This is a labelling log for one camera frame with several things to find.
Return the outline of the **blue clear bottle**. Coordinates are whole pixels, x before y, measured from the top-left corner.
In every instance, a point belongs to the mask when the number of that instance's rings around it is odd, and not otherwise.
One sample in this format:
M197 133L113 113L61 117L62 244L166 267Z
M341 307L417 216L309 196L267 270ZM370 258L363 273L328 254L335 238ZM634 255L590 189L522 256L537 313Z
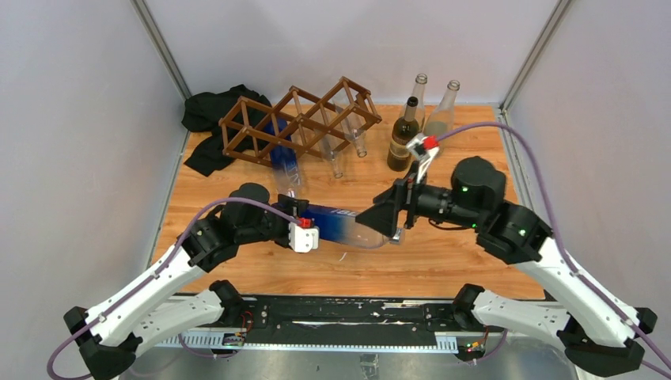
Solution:
M295 151L287 146L274 146L269 157L278 193L298 198L302 181Z

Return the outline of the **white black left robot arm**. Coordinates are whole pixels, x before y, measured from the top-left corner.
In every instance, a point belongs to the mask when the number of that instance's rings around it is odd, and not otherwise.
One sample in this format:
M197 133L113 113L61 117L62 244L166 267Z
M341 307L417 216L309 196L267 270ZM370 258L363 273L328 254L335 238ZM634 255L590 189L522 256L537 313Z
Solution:
M296 253L318 247L320 231L303 216L309 201L280 195L270 204L268 196L265 187L246 183L207 204L165 254L123 289L93 307L66 312L71 336L54 353L76 343L89 370L86 379L114 379L155 345L194 327L220 324L247 333L252 314L228 280L180 303L164 303L233 259L242 245L273 241Z

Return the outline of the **dark green wine bottle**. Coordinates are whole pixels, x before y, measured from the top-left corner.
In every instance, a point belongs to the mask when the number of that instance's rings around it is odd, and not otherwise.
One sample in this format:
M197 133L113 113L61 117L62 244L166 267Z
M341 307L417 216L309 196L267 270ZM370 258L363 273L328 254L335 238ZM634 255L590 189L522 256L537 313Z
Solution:
M393 171L402 172L412 162L413 156L407 151L405 145L420 131L419 122L416 119L418 104L418 98L410 96L404 113L393 124L387 155L387 165Z

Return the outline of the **brown wooden wine rack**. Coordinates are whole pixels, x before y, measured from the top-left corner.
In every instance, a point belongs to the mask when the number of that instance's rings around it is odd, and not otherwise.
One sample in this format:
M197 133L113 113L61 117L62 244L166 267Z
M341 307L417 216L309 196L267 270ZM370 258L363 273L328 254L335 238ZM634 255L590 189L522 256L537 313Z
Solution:
M223 154L266 167L274 146L292 148L297 157L320 157L318 143L324 135L336 139L336 152L351 145L341 121L355 112L368 131L381 122L371 92L364 86L341 77L322 96L295 85L275 105L266 106L247 97L239 97L233 108L219 120Z

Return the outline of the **small clear bottle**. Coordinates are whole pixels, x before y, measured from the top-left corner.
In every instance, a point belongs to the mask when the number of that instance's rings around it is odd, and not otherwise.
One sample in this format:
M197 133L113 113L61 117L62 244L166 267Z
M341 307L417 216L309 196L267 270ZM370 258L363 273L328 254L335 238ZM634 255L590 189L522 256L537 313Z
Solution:
M327 162L334 178L343 177L343 168L339 159L339 153L335 151L336 144L330 135L324 135L319 141L322 159Z
M357 155L364 158L367 155L365 144L365 131L362 123L355 112L350 112L340 123L343 134L347 141L354 146Z

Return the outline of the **clear plain glass bottle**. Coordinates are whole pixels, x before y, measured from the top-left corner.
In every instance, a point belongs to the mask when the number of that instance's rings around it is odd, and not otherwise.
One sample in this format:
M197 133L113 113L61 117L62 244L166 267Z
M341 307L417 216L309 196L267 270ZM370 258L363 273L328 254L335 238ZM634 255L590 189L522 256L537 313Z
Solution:
M437 138L453 129L455 101L460 87L461 84L458 80L453 79L449 81L441 102L425 122L423 128L424 135L435 136Z

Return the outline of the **blue clear bottle lettered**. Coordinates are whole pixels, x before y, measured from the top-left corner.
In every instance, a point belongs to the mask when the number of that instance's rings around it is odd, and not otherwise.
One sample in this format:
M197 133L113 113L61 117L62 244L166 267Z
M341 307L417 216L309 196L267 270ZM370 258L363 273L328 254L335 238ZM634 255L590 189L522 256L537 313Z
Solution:
M310 204L300 214L311 219L319 229L319 238L341 245L360 249L378 249L387 244L399 245L404 238L404 229L398 228L393 237L386 237L377 231L355 221L358 211Z

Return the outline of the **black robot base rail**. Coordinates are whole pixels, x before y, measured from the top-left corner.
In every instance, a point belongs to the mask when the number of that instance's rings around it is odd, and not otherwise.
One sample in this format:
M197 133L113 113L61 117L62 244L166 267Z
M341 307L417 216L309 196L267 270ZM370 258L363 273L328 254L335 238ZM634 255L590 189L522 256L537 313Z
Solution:
M223 350L464 352L486 328L449 299L256 295L236 315L184 332L194 348Z

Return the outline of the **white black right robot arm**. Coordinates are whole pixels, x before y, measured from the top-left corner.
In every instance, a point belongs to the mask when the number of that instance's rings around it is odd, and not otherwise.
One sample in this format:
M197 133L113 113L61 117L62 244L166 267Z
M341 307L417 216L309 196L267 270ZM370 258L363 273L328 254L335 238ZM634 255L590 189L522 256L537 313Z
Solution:
M461 160L449 188L429 185L412 165L405 177L376 196L356 222L391 237L398 215L471 228L491 256L534 278L559 303L552 309L519 302L467 283L453 300L456 327L513 330L563 351L576 366L607 378L638 370L645 354L640 335L653 331L656 314L634 308L604 290L559 251L552 228L534 211L505 200L506 176L481 157Z

